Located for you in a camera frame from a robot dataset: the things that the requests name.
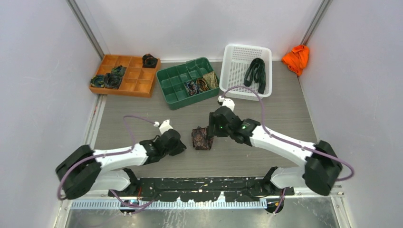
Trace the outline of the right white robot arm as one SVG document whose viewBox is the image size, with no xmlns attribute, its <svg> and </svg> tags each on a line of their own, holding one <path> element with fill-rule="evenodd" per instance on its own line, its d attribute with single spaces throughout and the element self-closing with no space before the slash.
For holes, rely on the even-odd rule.
<svg viewBox="0 0 403 228">
<path fill-rule="evenodd" d="M 280 155 L 297 166 L 272 167 L 264 181 L 265 192 L 276 195 L 281 189 L 306 186 L 313 192 L 330 194 L 343 167 L 332 146 L 325 142 L 299 141 L 270 130 L 253 119 L 241 120 L 222 106 L 209 114 L 209 137 L 230 137 L 235 142 Z"/>
</svg>

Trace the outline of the brown paisley tie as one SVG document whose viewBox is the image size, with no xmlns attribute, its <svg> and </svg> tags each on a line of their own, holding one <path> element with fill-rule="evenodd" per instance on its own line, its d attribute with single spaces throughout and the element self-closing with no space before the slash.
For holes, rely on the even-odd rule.
<svg viewBox="0 0 403 228">
<path fill-rule="evenodd" d="M 213 144 L 213 137 L 208 136 L 208 127 L 198 126 L 192 129 L 192 146 L 195 150 L 210 150 Z"/>
</svg>

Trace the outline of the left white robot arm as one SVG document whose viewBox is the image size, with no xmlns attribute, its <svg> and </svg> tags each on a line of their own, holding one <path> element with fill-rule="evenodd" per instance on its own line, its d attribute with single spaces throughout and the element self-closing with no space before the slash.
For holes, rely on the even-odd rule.
<svg viewBox="0 0 403 228">
<path fill-rule="evenodd" d="M 139 184 L 129 167 L 156 163 L 166 155 L 175 156 L 186 148 L 174 129 L 124 148 L 93 150 L 89 145 L 82 145 L 56 167 L 60 180 L 57 197 L 74 200 L 97 190 L 133 196 L 138 192 Z"/>
</svg>

